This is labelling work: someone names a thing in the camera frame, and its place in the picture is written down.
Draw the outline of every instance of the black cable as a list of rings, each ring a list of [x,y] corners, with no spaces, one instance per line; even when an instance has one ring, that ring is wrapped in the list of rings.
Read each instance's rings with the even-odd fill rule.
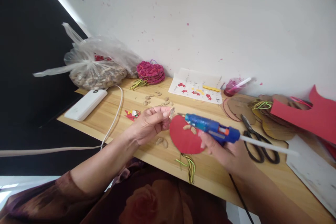
[[[251,223],[254,224],[254,222],[253,222],[253,220],[252,220],[252,217],[251,217],[251,215],[250,215],[250,212],[248,211],[247,206],[246,206],[246,204],[245,204],[245,202],[244,202],[244,200],[243,200],[243,197],[241,196],[241,194],[240,194],[240,192],[239,192],[239,190],[238,190],[238,187],[237,187],[237,185],[236,185],[235,181],[233,180],[233,177],[232,177],[232,175],[231,175],[230,173],[229,173],[229,176],[230,176],[230,179],[231,179],[231,181],[232,181],[232,183],[233,183],[233,186],[234,186],[234,188],[236,189],[236,192],[237,192],[237,194],[238,194],[238,196],[239,196],[239,198],[240,198],[240,201],[241,201],[241,203],[242,203],[243,206],[244,206],[244,209],[245,209],[245,211],[246,211],[246,213],[247,213],[247,216],[249,217]]]

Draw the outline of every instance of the paper sheet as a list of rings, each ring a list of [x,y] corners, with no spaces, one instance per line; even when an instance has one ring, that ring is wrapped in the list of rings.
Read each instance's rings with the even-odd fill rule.
[[[195,100],[221,104],[223,102],[221,92],[203,89],[203,85],[220,89],[223,84],[220,79],[220,76],[212,76],[181,68],[178,74],[174,74],[168,92]]]
[[[316,154],[299,136],[287,141],[301,156],[287,156],[287,165],[336,218],[336,170]]]

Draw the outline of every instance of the person's left hand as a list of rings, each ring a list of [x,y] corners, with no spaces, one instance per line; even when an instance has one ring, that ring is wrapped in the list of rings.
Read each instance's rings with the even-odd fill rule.
[[[128,133],[139,145],[148,143],[162,130],[169,129],[170,110],[170,107],[152,107],[146,109],[127,129]]]

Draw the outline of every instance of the pink string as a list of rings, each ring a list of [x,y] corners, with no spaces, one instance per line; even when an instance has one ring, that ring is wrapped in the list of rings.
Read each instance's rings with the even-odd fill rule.
[[[307,105],[309,108],[312,108],[313,106],[311,106],[310,104],[306,103],[305,101],[299,99],[299,98],[296,98],[294,96],[291,96],[290,97],[293,101],[295,102],[298,102],[298,103],[301,103],[301,104],[304,104],[304,105]]]

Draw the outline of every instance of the white power bank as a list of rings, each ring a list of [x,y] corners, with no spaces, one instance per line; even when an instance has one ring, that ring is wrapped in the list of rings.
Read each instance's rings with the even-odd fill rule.
[[[107,91],[104,89],[91,90],[72,106],[64,116],[76,121],[83,121],[106,95]]]

